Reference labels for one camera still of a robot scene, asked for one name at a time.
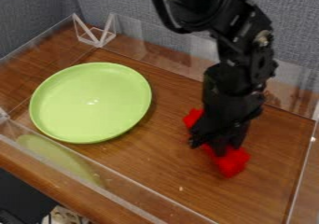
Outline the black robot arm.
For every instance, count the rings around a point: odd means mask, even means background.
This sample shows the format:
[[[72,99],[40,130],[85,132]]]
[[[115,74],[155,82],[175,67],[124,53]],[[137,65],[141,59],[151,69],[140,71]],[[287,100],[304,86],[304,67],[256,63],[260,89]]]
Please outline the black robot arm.
[[[278,62],[272,21],[252,0],[152,0],[159,18],[178,34],[206,32],[219,63],[203,75],[203,114],[191,126],[190,145],[208,145],[219,157],[240,148],[251,120],[263,112],[267,82]]]

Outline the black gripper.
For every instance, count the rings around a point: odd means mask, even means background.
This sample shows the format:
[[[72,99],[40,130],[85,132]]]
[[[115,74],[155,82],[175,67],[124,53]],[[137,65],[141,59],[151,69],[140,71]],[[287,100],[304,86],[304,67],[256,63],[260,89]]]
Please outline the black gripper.
[[[263,111],[266,82],[252,83],[243,67],[216,64],[203,75],[203,115],[190,129],[190,148],[207,143],[219,157],[227,145],[240,148],[255,119]]]

